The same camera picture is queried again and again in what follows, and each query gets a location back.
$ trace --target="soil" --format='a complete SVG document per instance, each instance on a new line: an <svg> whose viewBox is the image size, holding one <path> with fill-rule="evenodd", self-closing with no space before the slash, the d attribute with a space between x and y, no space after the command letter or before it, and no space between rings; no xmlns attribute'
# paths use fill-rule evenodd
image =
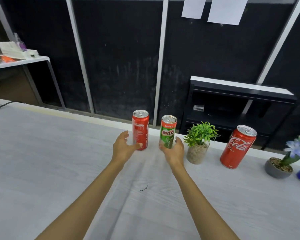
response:
<svg viewBox="0 0 300 240"><path fill-rule="evenodd" d="M187 152L188 161L193 164L200 164L204 159L207 149L208 145L205 143L203 145L189 147Z"/></svg>
<svg viewBox="0 0 300 240"><path fill-rule="evenodd" d="M290 165L280 166L281 159L279 159L279 158L271 157L269 159L269 162L271 162L271 164L273 166L275 166L277 169L280 169L281 171L289 172L289 173L291 173L293 171L292 166L290 166Z"/></svg>

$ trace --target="flower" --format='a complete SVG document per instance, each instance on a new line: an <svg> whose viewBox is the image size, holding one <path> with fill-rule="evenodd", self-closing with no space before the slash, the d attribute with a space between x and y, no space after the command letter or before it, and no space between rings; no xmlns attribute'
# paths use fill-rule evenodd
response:
<svg viewBox="0 0 300 240"><path fill-rule="evenodd" d="M284 151L290 152L290 157L294 158L296 155L300 157L300 140L287 141L286 145L289 148L285 148Z"/></svg>

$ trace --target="forearm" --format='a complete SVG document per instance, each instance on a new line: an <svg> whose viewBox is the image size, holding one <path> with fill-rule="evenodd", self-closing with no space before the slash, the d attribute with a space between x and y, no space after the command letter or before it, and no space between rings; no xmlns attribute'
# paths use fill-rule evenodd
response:
<svg viewBox="0 0 300 240"><path fill-rule="evenodd" d="M36 240L82 240L122 168L123 165L111 162Z"/></svg>
<svg viewBox="0 0 300 240"><path fill-rule="evenodd" d="M202 240L239 240L182 167L172 170Z"/></svg>

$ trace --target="red can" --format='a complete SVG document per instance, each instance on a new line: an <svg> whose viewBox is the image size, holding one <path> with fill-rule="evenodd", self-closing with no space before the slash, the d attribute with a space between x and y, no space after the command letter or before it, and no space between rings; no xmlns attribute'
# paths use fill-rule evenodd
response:
<svg viewBox="0 0 300 240"><path fill-rule="evenodd" d="M232 132L229 142L220 157L221 163L227 168L237 168L256 137L257 132L254 129L246 125L238 125Z"/></svg>
<svg viewBox="0 0 300 240"><path fill-rule="evenodd" d="M149 113L145 110L136 110L132 114L133 144L142 143L138 150L144 150L148 146L149 137Z"/></svg>

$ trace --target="white countertop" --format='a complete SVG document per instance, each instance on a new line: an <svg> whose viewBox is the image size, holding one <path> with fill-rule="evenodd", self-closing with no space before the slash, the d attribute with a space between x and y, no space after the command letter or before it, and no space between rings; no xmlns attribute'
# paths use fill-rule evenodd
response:
<svg viewBox="0 0 300 240"><path fill-rule="evenodd" d="M19 61L15 61L15 62L8 62L8 63L0 63L0 69L1 68L7 68L7 67L15 67L15 66L20 66L20 65L26 65L26 64L30 64L30 63L35 63L35 62L39 62L39 61L49 61L50 62L50 58L48 56L40 56L38 58L32 58L32 59L27 59L27 60L19 60Z"/></svg>
<svg viewBox="0 0 300 240"><path fill-rule="evenodd" d="M34 239L104 169L126 129L131 125L27 104L1 108L0 239ZM116 178L85 239L200 239L158 149L159 131L149 134L148 148ZM283 155L250 149L228 169L219 161L224 147L212 142L201 165L185 160L213 207L241 240L300 239L300 181L263 169L266 159Z"/></svg>

